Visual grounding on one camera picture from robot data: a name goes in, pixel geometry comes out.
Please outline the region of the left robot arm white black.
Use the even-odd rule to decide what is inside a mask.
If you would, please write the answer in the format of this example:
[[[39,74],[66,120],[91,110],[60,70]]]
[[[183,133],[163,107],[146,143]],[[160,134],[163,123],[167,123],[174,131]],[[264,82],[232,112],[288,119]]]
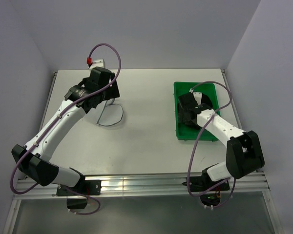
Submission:
[[[118,75],[94,67],[88,77],[71,87],[48,123],[25,145],[13,147],[12,156],[17,169],[38,185],[57,184],[66,186],[75,195],[83,193],[85,176],[73,168],[52,164],[50,159],[71,128],[91,109],[103,101],[120,97]]]

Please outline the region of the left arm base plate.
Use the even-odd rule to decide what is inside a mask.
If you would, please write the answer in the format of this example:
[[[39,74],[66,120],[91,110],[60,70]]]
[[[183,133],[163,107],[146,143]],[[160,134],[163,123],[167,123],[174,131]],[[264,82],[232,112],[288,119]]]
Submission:
[[[91,179],[84,180],[75,187],[67,187],[60,185],[57,188],[57,196],[74,196],[78,194],[82,195],[100,195],[101,193],[101,180]]]

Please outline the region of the aluminium mounting rail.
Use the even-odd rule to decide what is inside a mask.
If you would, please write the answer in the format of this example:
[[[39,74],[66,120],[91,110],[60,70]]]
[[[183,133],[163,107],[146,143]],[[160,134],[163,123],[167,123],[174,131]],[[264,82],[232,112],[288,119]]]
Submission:
[[[130,197],[157,195],[188,195],[187,187],[182,185],[186,173],[176,174],[144,174],[144,175],[103,175],[88,176],[86,180],[100,180],[101,192],[96,197]],[[32,179],[19,180],[16,188],[23,191],[34,185]],[[13,195],[15,200],[64,198],[57,196],[58,186],[50,184],[35,188],[23,195]],[[234,192],[266,192],[270,187],[264,173],[251,173],[236,181]]]

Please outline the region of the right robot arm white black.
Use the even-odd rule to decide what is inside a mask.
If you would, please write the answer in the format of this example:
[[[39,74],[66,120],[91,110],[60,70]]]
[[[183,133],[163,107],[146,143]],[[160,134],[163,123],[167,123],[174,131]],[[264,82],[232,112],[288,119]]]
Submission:
[[[265,165],[258,134],[244,131],[220,117],[208,96],[188,92],[178,97],[178,120],[200,127],[214,135],[226,148],[225,161],[205,168],[200,176],[187,175],[183,183],[189,194],[203,194],[221,186],[229,179],[240,179]]]

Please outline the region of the white mesh laundry bag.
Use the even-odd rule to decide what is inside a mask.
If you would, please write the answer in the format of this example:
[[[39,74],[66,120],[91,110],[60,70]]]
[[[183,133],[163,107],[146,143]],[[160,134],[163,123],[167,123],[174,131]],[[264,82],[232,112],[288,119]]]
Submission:
[[[123,117],[123,107],[116,103],[115,99],[113,98],[105,102],[96,124],[102,127],[112,127],[120,123]]]

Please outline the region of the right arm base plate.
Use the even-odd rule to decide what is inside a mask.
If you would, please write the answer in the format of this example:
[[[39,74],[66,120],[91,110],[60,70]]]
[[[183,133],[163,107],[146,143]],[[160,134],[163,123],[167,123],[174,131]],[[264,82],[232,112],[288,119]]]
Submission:
[[[210,177],[207,174],[201,175],[201,176],[190,176],[189,177],[189,187],[190,192],[204,192],[205,190],[209,189],[210,187],[213,187],[211,191],[228,191],[230,189],[229,183],[227,181],[223,182],[222,184],[219,184],[217,187],[216,184],[223,181],[223,179],[219,181],[212,181]]]

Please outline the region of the green plastic tray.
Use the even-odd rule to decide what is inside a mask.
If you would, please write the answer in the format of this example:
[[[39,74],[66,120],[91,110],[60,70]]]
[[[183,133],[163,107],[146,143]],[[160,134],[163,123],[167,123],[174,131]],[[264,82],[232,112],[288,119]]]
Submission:
[[[197,82],[174,82],[174,105],[175,105],[175,125],[176,125],[176,137],[178,140],[196,140],[200,131],[200,127],[188,126],[179,122],[179,100],[178,97],[188,93],[190,89],[198,84]],[[205,101],[210,107],[216,110],[218,105],[218,99],[216,94],[215,85],[213,83],[207,83],[199,85],[194,89],[195,92],[201,92],[209,98],[209,101]]]

